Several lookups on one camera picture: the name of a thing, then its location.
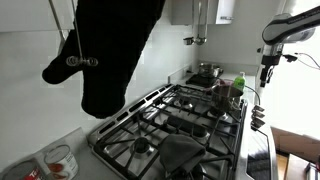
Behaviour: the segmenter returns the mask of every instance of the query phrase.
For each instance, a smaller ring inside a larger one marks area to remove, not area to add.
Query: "green bottle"
[[[243,91],[244,86],[246,84],[246,79],[245,79],[245,73],[240,72],[240,76],[236,77],[236,79],[233,82],[233,87]]]

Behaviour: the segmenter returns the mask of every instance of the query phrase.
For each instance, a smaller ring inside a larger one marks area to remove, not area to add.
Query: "white cabinet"
[[[202,4],[199,22],[199,1]],[[235,0],[209,0],[208,24],[231,24]],[[172,0],[172,25],[203,25],[207,0]]]
[[[71,0],[52,0],[61,28],[73,29]],[[49,0],[0,0],[0,32],[58,30]]]

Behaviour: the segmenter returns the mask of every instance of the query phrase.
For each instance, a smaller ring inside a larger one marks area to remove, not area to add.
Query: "towel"
[[[71,30],[61,53],[43,71],[43,79],[59,84],[82,71],[81,106],[96,118],[117,113],[146,41],[160,19],[165,0],[79,0],[76,18],[84,57],[98,66],[70,67],[66,59],[79,57],[76,33]]]
[[[168,173],[189,173],[205,155],[205,148],[188,136],[168,135],[160,144],[160,163]]]

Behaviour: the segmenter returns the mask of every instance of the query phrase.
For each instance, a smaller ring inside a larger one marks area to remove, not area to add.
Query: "kitchen window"
[[[297,15],[320,5],[319,0],[287,0],[283,12]],[[286,44],[283,54],[295,52],[311,55],[320,63],[320,28],[305,42]],[[298,58],[313,67],[312,60],[305,56]],[[272,126],[320,139],[317,126],[320,122],[320,70],[310,68],[300,61],[286,62],[282,58],[274,70],[271,83],[263,93],[263,104],[268,109]]]

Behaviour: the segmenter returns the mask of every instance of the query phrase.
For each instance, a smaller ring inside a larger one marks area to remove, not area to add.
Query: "saucepan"
[[[218,77],[221,72],[223,72],[223,70],[216,64],[201,63],[199,65],[198,74],[202,77]]]
[[[212,104],[216,109],[222,112],[240,110],[241,90],[231,85],[214,85],[211,90]]]

